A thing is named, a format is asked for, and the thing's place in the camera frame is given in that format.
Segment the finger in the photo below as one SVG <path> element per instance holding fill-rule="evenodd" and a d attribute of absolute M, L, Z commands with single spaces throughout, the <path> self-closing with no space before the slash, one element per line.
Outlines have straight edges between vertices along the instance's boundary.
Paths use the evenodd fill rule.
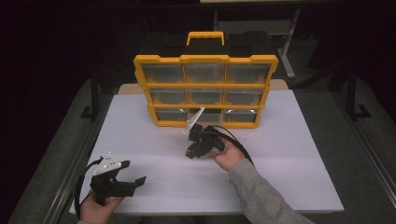
<path fill-rule="evenodd" d="M 228 140 L 223 138 L 223 137 L 218 137 L 218 139 L 224 144 L 224 146 L 227 144 Z"/>
<path fill-rule="evenodd" d="M 210 158 L 210 159 L 215 159 L 217 156 L 219 155 L 219 153 L 216 153 L 214 151 L 209 151 L 208 153 L 205 154 L 206 157 Z"/>
<path fill-rule="evenodd" d="M 93 191 L 93 189 L 90 189 L 90 191 L 87 194 L 87 199 L 85 201 L 96 202 L 95 192 Z"/>
<path fill-rule="evenodd" d="M 110 204 L 110 203 L 111 203 L 110 197 L 106 197 L 105 204 Z"/>
<path fill-rule="evenodd" d="M 116 210 L 116 208 L 120 205 L 120 203 L 122 203 L 123 199 L 125 197 L 116 197 L 109 205 L 108 207 L 114 211 Z"/>

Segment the sweater sleeve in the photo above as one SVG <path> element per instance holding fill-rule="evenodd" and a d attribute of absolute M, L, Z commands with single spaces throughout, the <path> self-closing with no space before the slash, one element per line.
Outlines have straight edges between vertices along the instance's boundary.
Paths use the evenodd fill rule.
<path fill-rule="evenodd" d="M 241 160 L 230 169 L 228 175 L 241 200 L 242 212 L 251 223 L 313 224 L 293 211 L 250 161 Z"/>

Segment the clear plastic drawer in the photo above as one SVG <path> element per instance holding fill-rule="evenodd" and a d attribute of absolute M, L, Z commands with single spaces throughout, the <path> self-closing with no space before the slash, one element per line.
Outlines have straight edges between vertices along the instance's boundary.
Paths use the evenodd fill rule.
<path fill-rule="evenodd" d="M 223 89 L 187 89 L 189 103 L 193 105 L 219 105 Z"/>
<path fill-rule="evenodd" d="M 258 105 L 263 89 L 226 89 L 227 105 Z"/>
<path fill-rule="evenodd" d="M 269 68 L 266 63 L 228 64 L 226 82 L 264 83 Z"/>
<path fill-rule="evenodd" d="M 154 104 L 181 105 L 186 104 L 186 90 L 181 88 L 149 89 Z"/>
<path fill-rule="evenodd" d="M 142 64 L 147 82 L 183 82 L 183 67 L 179 63 Z"/>
<path fill-rule="evenodd" d="M 188 110 L 179 108 L 158 108 L 156 109 L 159 120 L 186 121 Z"/>
<path fill-rule="evenodd" d="M 225 122 L 254 122 L 257 110 L 224 109 Z"/>
<path fill-rule="evenodd" d="M 188 82 L 220 83 L 224 80 L 225 65 L 222 63 L 187 63 L 184 65 Z"/>
<path fill-rule="evenodd" d="M 194 116 L 199 109 L 191 108 L 189 109 L 189 119 Z M 197 123 L 203 125 L 221 125 L 222 123 L 222 110 L 221 109 L 208 109 L 206 108 L 201 116 L 198 118 Z"/>

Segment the table surface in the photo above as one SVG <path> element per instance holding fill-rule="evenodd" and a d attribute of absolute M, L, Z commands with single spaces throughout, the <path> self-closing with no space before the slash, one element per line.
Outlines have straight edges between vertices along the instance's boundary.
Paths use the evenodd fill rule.
<path fill-rule="evenodd" d="M 241 212 L 227 173 L 212 160 L 185 157 L 191 144 L 183 129 L 157 127 L 143 94 L 116 95 L 93 149 L 90 162 L 111 151 L 131 161 L 119 181 L 146 175 L 144 186 L 126 198 L 116 213 L 153 215 L 219 215 Z M 292 91 L 270 91 L 257 129 L 231 129 L 262 176 L 302 213 L 330 213 L 344 207 L 308 130 Z M 81 200 L 94 168 L 87 173 Z"/>

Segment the yellow organizer box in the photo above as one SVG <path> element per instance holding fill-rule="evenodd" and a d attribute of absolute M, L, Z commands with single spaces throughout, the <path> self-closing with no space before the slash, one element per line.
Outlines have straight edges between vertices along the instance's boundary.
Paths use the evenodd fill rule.
<path fill-rule="evenodd" d="M 202 125 L 256 128 L 277 64 L 265 32 L 148 33 L 134 58 L 149 115 L 172 127 L 186 127 L 203 106 Z"/>

